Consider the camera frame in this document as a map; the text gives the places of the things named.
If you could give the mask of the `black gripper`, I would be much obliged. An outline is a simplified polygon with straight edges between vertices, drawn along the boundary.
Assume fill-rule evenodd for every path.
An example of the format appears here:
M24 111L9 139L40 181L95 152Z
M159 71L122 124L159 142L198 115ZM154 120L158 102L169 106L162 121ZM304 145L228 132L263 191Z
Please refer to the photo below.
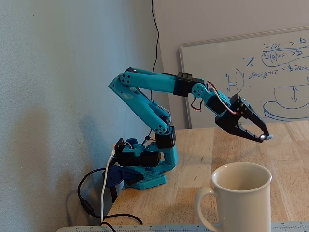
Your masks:
M241 96L235 94L230 99L231 105L229 110L226 110L222 116L216 116L215 123L225 132L242 137L255 142L263 142L261 138L268 138L269 132L267 130L265 122L260 116L253 110L249 103L246 102ZM243 117L250 120L253 124L261 129L263 132L259 137L248 131L242 126L235 126L238 124L238 120Z

